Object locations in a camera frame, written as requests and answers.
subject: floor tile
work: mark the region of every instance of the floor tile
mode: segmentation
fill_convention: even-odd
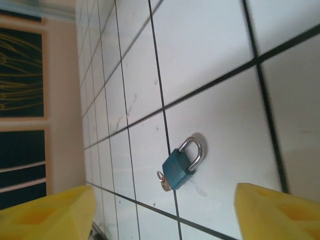
[[[157,2],[159,0],[153,0],[152,6],[155,6]],[[143,24],[150,18],[149,4],[146,0],[117,0],[116,11],[123,56]]]
[[[101,187],[100,161],[98,145],[90,147],[93,184]]]
[[[86,104],[89,107],[95,99],[94,80],[92,78],[92,65],[88,68],[85,75]]]
[[[93,4],[93,10],[91,18],[89,21],[89,31],[90,31],[90,46],[91,46],[91,56],[94,55],[98,42],[100,40],[100,22],[99,22],[99,10],[98,1],[95,0]]]
[[[161,108],[158,70],[151,24],[122,60],[128,123]]]
[[[106,0],[97,0],[99,7],[99,17],[100,17],[100,32],[102,33],[107,24],[110,13],[112,12],[115,2]]]
[[[120,62],[120,49],[115,8],[113,8],[104,32],[101,35],[101,44],[104,81],[107,81],[117,64]]]
[[[88,6],[88,17],[91,19],[96,0],[86,0]]]
[[[92,73],[93,73],[94,96],[96,97],[105,83],[101,42],[99,42],[99,44],[97,45],[96,51],[92,58]]]
[[[105,233],[105,220],[104,220],[104,204],[102,199],[102,190],[96,186],[93,187],[96,207],[95,207],[95,224]]]
[[[80,5],[80,11],[82,11],[82,9],[84,7],[84,0],[79,0],[79,5]]]
[[[118,240],[115,195],[102,190],[104,210],[104,230],[108,240]]]
[[[181,233],[183,240],[219,240],[220,238],[212,236],[206,232],[195,229],[191,226],[181,223]]]
[[[106,93],[103,89],[95,100],[96,134],[98,141],[109,136]]]
[[[168,158],[162,113],[130,128],[136,200],[176,215],[173,191],[165,192],[157,177]]]
[[[89,126],[89,141],[90,141],[90,145],[92,145],[98,141],[95,103],[92,104],[88,110],[88,126]]]
[[[320,1],[249,0],[248,6],[261,53],[320,24]]]
[[[114,191],[135,199],[127,130],[110,138]]]
[[[89,26],[88,5],[86,4],[86,1],[84,1],[82,5],[81,24],[82,24],[82,39],[84,39],[87,32],[87,28]]]
[[[89,28],[86,30],[86,34],[83,40],[83,61],[84,61],[84,72],[87,71],[90,63],[91,63],[91,47],[90,47],[90,33]]]
[[[113,134],[127,126],[124,84],[120,65],[106,83],[105,93],[109,133]]]
[[[176,192],[180,217],[240,238],[237,183],[280,190],[255,69],[170,108],[166,117],[171,151],[196,133],[204,136],[207,149],[192,179]],[[186,150],[191,160],[194,146]]]
[[[86,148],[90,145],[88,113],[86,113],[82,118],[82,133],[83,145]]]
[[[86,85],[83,84],[80,88],[80,97],[81,97],[81,116],[87,111],[87,94],[86,94]]]
[[[179,239],[178,222],[138,205],[141,240]]]
[[[252,58],[241,1],[164,1],[153,21],[166,104]]]
[[[91,167],[91,155],[90,149],[84,150],[84,165],[85,165],[85,180],[89,183],[94,183],[92,176],[92,167]]]
[[[112,160],[109,139],[100,142],[98,147],[102,187],[104,189],[114,191],[114,178],[112,172]]]
[[[139,240],[136,204],[115,196],[119,240]]]
[[[320,35],[263,63],[289,189],[320,203]]]

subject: wall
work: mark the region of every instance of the wall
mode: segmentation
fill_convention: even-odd
[[[41,0],[42,3],[58,5],[59,7],[73,8],[76,7],[76,0]]]
[[[76,26],[0,18],[0,23],[46,32],[48,120],[0,122],[0,128],[49,127],[48,160],[52,193],[85,184]]]
[[[237,183],[320,202],[319,2],[102,2],[76,12],[86,181],[109,239],[240,239]],[[164,192],[157,171],[198,133],[205,159]]]

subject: blue padlock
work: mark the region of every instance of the blue padlock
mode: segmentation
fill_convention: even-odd
[[[193,162],[190,162],[185,153],[186,147],[195,143],[198,154]],[[201,142],[193,136],[188,137],[180,148],[176,148],[169,155],[162,165],[163,174],[158,171],[157,176],[161,181],[161,186],[166,192],[178,190],[194,174],[195,168],[203,160],[203,146]]]

